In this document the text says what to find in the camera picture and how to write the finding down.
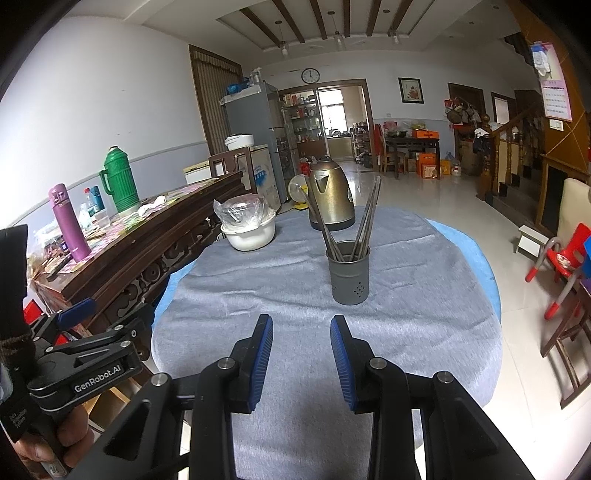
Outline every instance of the human hand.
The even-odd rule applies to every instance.
[[[64,447],[69,447],[63,460],[68,467],[74,468],[95,441],[82,405],[74,408],[58,426],[57,439]],[[51,462],[56,456],[41,436],[26,433],[14,444],[14,449],[35,478],[51,478],[39,462]]]

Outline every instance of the gray refrigerator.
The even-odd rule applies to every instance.
[[[224,98],[232,135],[251,134],[255,145],[266,144],[281,203],[287,201],[287,185],[298,173],[300,158],[291,124],[285,123],[278,90],[266,82]]]

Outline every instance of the wall trim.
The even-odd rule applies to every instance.
[[[129,161],[129,163],[132,164],[134,162],[137,162],[137,161],[140,161],[140,160],[144,160],[145,158],[153,157],[155,155],[160,155],[162,153],[172,152],[174,150],[180,150],[181,148],[195,147],[197,145],[202,145],[202,144],[206,144],[206,143],[207,143],[207,140],[201,140],[200,142],[193,142],[193,143],[188,143],[188,144],[185,144],[185,145],[179,145],[178,147],[165,148],[164,150],[158,150],[156,152],[152,152],[152,153],[148,153],[146,155],[141,155],[139,157],[135,157],[135,158],[131,159]],[[67,190],[74,189],[77,186],[80,186],[83,183],[89,181],[90,179],[93,179],[93,178],[98,177],[98,176],[99,176],[99,173],[98,172],[97,173],[93,173],[91,175],[88,175],[88,176],[84,177],[83,179],[80,179],[80,180],[78,180],[78,181],[76,181],[76,182],[74,182],[74,183],[72,183],[70,185],[67,185],[66,186],[66,189]],[[27,211],[25,211],[24,213],[20,214],[19,217],[17,217],[16,220],[10,222],[8,224],[8,226],[10,227],[10,226],[14,226],[14,225],[18,224],[18,222],[21,222],[22,220],[24,220],[27,216],[29,216],[30,214],[32,214],[35,210],[41,208],[46,203],[49,203],[49,199],[42,200],[42,201],[36,203],[31,208],[29,208]]]

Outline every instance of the striped curtain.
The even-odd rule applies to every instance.
[[[191,46],[190,51],[203,129],[209,151],[215,155],[227,150],[224,140],[230,135],[226,112],[219,101],[228,85],[242,81],[242,68],[207,50]]]

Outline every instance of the gray tablecloth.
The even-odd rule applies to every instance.
[[[336,240],[354,238],[356,228]],[[480,405],[491,399],[501,327],[458,247],[425,219],[383,207],[371,248],[369,297],[356,306],[333,300],[324,242],[307,212],[277,217],[275,239],[254,252],[216,242],[180,281],[152,337],[156,365],[174,377],[228,355],[260,313],[274,321],[261,402],[250,416],[233,415],[240,478],[365,477],[372,418],[353,415],[343,400],[329,335],[336,314],[404,371],[449,370]]]

